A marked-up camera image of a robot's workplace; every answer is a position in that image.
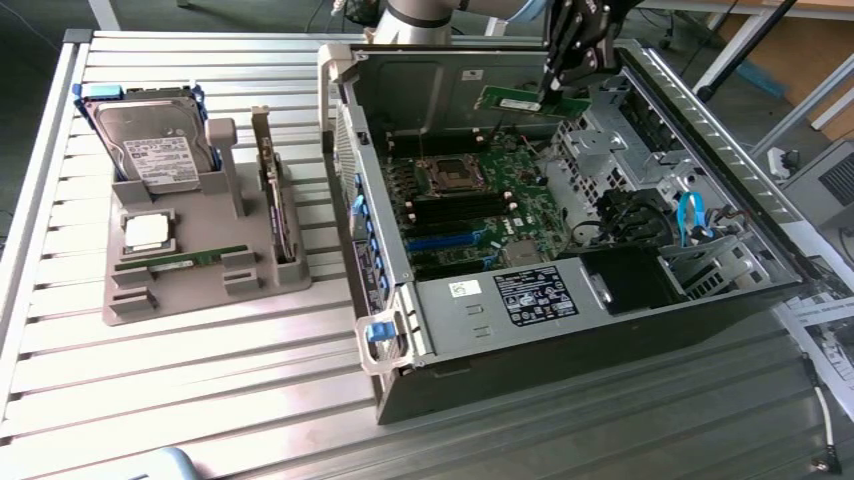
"blue pcie slot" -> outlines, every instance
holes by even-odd
[[[406,248],[410,252],[422,252],[424,250],[435,250],[438,248],[468,247],[476,245],[480,241],[483,230],[475,232],[460,233],[447,237],[420,238],[412,240]]]

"blue latch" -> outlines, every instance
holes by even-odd
[[[376,322],[368,325],[366,337],[371,343],[391,340],[396,335],[394,322]]]
[[[87,85],[85,95],[83,88],[77,89],[75,85],[72,91],[79,97],[95,101],[121,100],[124,98],[121,85]]]
[[[356,199],[352,201],[352,207],[350,208],[350,214],[355,215],[359,213],[362,206],[364,205],[364,195],[359,195]]]
[[[696,192],[687,192],[679,198],[679,206],[676,207],[676,225],[679,226],[679,245],[683,247],[688,246],[688,241],[686,237],[687,230],[687,210],[688,205],[694,204],[694,226],[701,227],[706,232],[706,235],[713,236],[713,231],[706,225],[706,210],[703,208],[703,197]]]

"hard drive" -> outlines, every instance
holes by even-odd
[[[119,180],[141,180],[153,194],[199,188],[199,174],[216,170],[204,136],[199,88],[121,91],[92,87],[77,107],[97,132]]]

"green circuit board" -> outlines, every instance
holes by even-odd
[[[490,148],[482,153],[395,158],[383,165],[404,245],[414,239],[443,237],[442,234],[414,235],[416,225],[424,227],[418,221],[412,222],[407,218],[407,202],[415,198],[464,198],[472,193],[512,194],[507,201],[508,205],[515,204],[512,210],[508,208],[500,215],[463,220],[468,231],[478,232],[479,240],[474,245],[408,252],[416,277],[419,271],[432,272],[436,267],[454,265],[475,266],[475,262],[483,264],[483,270],[508,267],[511,265],[506,247],[523,241],[527,245],[534,242],[542,261],[554,259],[563,251],[568,244],[568,234],[562,226],[560,209],[548,187],[543,184],[536,160],[538,154],[526,145],[522,137],[518,134],[499,132],[491,140]],[[468,164],[470,170],[466,173],[470,175],[466,177],[464,185],[467,189],[463,188],[466,191],[462,193],[454,191],[454,187],[459,186],[454,183],[454,175],[450,180],[446,177],[447,185],[443,185],[451,191],[436,191],[435,173],[431,176],[430,167],[446,161]],[[448,220],[455,221],[454,212],[448,212]]]

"white sticker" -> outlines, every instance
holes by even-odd
[[[184,137],[128,140],[124,148],[131,154],[139,178],[145,185],[197,182],[199,172]]]
[[[172,263],[165,263],[163,265],[152,265],[151,267],[148,267],[148,270],[151,270],[152,272],[165,272],[167,270],[187,268],[187,267],[192,267],[193,265],[195,263],[192,262],[192,260],[184,260],[183,262],[172,262]]]
[[[483,70],[463,70],[463,82],[483,80]]]
[[[504,108],[512,108],[514,110],[527,110],[528,112],[539,112],[543,106],[535,102],[523,102],[522,100],[512,100],[510,98],[502,99],[499,105]]]
[[[448,283],[451,289],[451,296],[467,297],[468,295],[478,295],[480,292],[480,284],[476,280],[466,280],[464,282]]]

